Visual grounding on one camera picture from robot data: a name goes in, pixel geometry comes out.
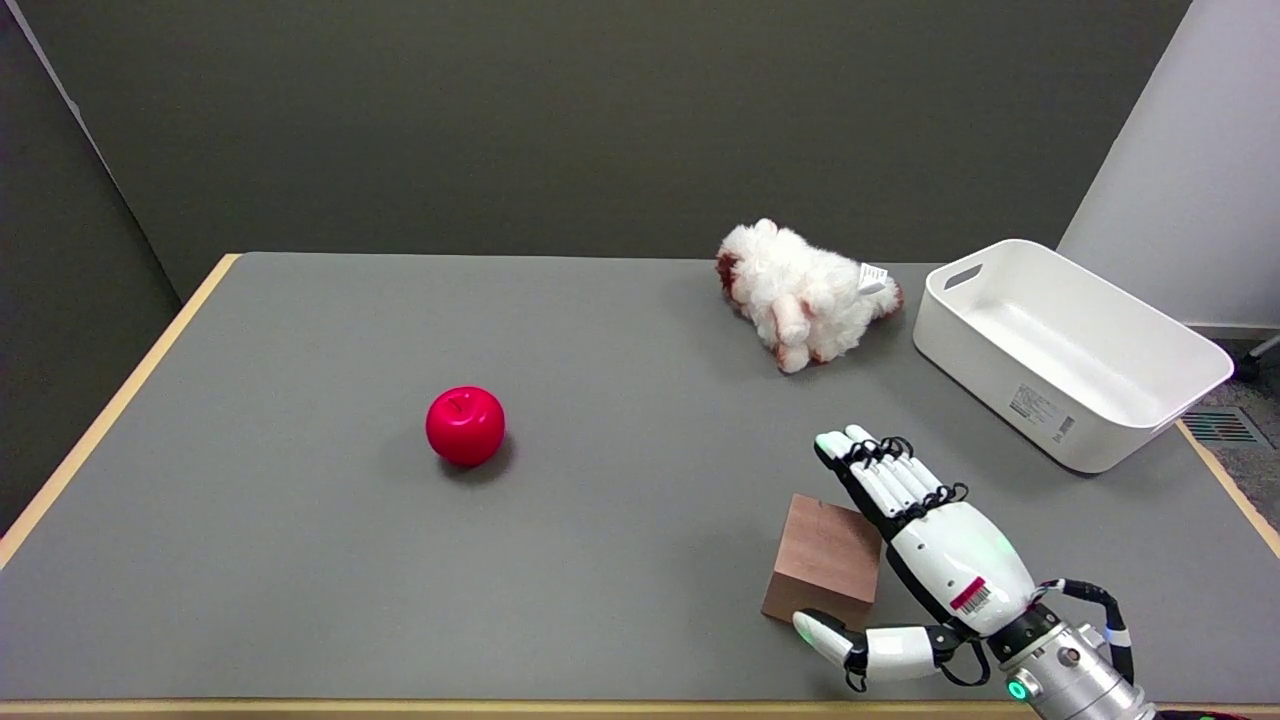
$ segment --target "plush toy tag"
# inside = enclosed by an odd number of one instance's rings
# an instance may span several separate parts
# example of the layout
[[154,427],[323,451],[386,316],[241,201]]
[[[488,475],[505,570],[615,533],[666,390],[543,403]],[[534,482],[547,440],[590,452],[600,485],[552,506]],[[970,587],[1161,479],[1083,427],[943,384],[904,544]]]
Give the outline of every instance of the plush toy tag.
[[858,295],[870,295],[884,290],[884,279],[888,270],[863,263],[861,275],[858,278]]

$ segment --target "stuffed animal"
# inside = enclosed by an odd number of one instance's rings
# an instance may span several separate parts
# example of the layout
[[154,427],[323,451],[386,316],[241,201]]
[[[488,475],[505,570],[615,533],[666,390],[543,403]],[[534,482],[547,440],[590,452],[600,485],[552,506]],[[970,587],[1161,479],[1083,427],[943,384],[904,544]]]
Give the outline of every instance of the stuffed animal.
[[840,357],[902,306],[902,290],[883,270],[813,247],[769,219],[728,233],[716,269],[724,297],[783,373]]

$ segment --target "bin handle cutout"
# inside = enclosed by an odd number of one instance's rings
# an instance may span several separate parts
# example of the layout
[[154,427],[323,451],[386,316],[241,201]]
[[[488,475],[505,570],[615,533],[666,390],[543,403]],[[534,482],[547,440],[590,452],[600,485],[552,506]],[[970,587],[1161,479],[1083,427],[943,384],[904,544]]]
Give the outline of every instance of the bin handle cutout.
[[961,270],[947,278],[947,282],[942,284],[942,290],[951,290],[952,287],[960,283],[966,283],[973,278],[978,277],[978,273],[980,272],[982,272],[982,263],[978,263],[973,268],[969,268],[968,270]]

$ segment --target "floor vent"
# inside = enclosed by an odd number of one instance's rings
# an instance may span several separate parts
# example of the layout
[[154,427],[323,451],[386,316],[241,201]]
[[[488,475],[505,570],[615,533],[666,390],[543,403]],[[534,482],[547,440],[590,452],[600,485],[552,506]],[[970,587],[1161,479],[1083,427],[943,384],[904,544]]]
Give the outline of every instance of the floor vent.
[[1266,436],[1239,407],[1193,407],[1183,415],[1183,423],[1202,445],[1271,450]]

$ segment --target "robotic hand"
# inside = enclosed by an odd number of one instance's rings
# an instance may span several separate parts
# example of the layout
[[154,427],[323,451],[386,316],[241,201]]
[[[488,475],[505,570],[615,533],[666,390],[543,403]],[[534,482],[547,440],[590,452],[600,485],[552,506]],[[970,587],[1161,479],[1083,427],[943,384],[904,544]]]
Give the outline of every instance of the robotic hand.
[[[942,484],[899,437],[874,439],[863,428],[820,434],[818,457],[881,532],[890,566],[937,621],[915,628],[851,630],[817,610],[792,618],[823,657],[845,670],[849,685],[902,680],[941,671],[959,685],[991,679],[986,642],[1014,698],[1046,720],[1149,720],[1155,706],[1133,684],[1129,634],[1115,598],[1079,580],[1036,584],[1005,534],[965,501],[964,483]],[[1089,625],[1071,626],[1041,598],[1051,591],[1102,605],[1106,641]],[[1111,646],[1110,662],[1098,655]],[[970,646],[982,675],[963,680],[947,669]]]

